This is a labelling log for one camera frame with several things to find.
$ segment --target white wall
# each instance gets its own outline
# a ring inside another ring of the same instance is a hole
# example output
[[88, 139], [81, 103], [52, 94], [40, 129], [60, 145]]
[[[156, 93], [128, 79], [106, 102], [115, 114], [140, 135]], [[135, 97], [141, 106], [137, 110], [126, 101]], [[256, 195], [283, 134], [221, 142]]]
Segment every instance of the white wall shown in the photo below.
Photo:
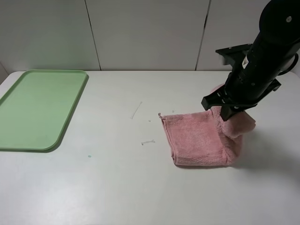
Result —
[[212, 0], [197, 70], [231, 70], [217, 49], [253, 43], [260, 15], [270, 0]]
[[300, 60], [298, 61], [297, 65], [292, 70], [298, 77], [300, 77]]
[[209, 2], [0, 0], [0, 62], [8, 73], [231, 70], [215, 50], [252, 43], [269, 0], [211, 0], [203, 32]]
[[1, 0], [0, 61], [9, 73], [99, 70], [84, 0]]
[[0, 63], [0, 84], [7, 78], [8, 74]]
[[195, 70], [209, 0], [87, 0], [104, 70]]

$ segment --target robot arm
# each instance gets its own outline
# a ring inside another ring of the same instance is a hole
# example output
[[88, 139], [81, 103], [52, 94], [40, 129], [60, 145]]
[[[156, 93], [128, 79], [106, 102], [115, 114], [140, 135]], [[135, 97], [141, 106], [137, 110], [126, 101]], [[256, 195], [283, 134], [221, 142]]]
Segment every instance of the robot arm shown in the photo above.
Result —
[[[224, 86], [203, 98], [205, 110], [222, 106], [220, 116], [226, 121], [238, 112], [255, 107], [280, 87], [276, 77], [290, 71], [298, 61], [299, 10], [299, 0], [272, 0], [262, 12], [260, 33], [252, 45], [216, 50], [232, 65], [232, 72]], [[293, 64], [281, 72], [293, 57]]]

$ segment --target pink towel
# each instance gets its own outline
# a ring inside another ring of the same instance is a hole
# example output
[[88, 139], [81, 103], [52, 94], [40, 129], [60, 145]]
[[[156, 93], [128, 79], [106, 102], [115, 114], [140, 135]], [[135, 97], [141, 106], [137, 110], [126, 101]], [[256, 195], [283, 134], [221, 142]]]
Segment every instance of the pink towel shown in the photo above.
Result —
[[231, 165], [240, 155], [242, 134], [255, 120], [240, 112], [224, 122], [220, 106], [205, 112], [160, 116], [175, 165]]

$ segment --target small debris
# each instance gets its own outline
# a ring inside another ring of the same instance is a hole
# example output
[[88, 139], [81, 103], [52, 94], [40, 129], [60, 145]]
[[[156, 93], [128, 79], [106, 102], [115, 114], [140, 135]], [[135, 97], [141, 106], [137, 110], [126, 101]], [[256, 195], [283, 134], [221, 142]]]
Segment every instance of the small debris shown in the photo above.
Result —
[[146, 141], [146, 142], [142, 142], [142, 143], [141, 143], [141, 145], [144, 145], [144, 144], [147, 144], [147, 143], [155, 143], [155, 141], [154, 141], [154, 140], [152, 140], [152, 141]]
[[141, 106], [143, 102], [140, 102], [139, 106], [136, 108], [135, 112], [132, 114], [132, 116], [130, 117], [131, 119], [133, 119], [133, 117], [135, 116], [136, 111], [139, 109], [139, 107]]

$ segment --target table surface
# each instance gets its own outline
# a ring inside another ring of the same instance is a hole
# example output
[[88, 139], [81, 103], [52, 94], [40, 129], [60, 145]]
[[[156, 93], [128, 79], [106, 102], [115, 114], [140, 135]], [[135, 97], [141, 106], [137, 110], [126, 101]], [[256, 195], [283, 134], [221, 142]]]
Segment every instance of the table surface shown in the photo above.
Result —
[[[203, 111], [202, 97], [228, 72], [87, 73], [58, 149], [0, 152], [0, 224], [300, 224], [295, 74], [279, 77], [279, 90], [248, 110], [257, 127], [233, 167], [183, 169], [172, 162], [158, 113]], [[21, 74], [4, 81], [0, 97]]]

